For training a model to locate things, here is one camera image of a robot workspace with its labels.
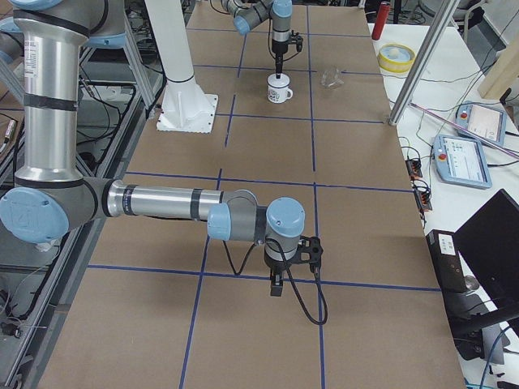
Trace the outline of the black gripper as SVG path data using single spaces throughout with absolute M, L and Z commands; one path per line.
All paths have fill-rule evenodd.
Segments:
M 267 266 L 271 269 L 270 274 L 270 296 L 281 297 L 283 292 L 283 272 L 286 268 L 290 268 L 293 264 L 297 250 L 293 249 L 288 252 L 284 252 L 287 265 L 282 259 L 281 252 L 275 251 L 274 249 L 264 250 L 264 261 Z
M 289 41 L 276 41 L 271 39 L 272 54 L 275 59 L 275 75 L 279 79 L 283 73 L 283 57 L 288 52 Z

